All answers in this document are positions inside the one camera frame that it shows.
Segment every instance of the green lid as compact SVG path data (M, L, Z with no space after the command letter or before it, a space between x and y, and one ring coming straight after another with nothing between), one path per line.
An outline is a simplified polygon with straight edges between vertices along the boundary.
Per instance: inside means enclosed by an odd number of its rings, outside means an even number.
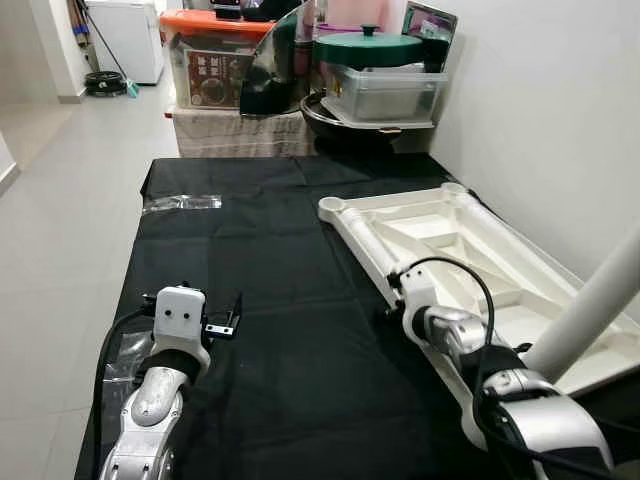
M362 33L335 33L315 41L314 58L352 68L397 67L423 60L422 41L408 35L374 33L375 25L363 25Z

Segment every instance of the orange lid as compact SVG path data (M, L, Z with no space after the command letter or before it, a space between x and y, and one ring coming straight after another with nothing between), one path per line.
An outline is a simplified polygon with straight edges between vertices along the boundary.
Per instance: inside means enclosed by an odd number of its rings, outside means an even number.
M215 30L237 33L265 34L272 22L247 22L244 20L218 20L210 10L166 10L160 15L160 24L175 30Z

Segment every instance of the white refrigerator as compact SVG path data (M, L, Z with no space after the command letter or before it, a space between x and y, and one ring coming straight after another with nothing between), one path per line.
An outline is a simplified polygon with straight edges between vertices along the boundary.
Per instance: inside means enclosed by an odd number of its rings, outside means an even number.
M164 58L158 0L86 0L89 14L126 75L136 83L158 83ZM118 71L105 44L89 22L100 70Z

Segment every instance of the storage box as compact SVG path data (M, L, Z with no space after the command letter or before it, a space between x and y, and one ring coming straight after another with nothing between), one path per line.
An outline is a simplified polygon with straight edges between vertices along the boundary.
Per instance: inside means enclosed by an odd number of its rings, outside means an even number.
M234 109L255 49L274 24L219 20L212 11L168 10L160 25L169 43L178 106Z
M355 128L428 128L441 86L442 73L424 73L420 64L357 71L328 65L323 105Z

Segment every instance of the transparent plastic container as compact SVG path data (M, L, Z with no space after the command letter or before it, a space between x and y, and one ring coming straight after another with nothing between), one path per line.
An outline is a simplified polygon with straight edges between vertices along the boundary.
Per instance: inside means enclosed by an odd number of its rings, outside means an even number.
M213 11L168 10L160 25L178 106L236 109L255 49L274 24L219 20Z
M421 63L357 71L328 65L323 105L340 120L358 128L380 125L427 128L446 74L424 73Z

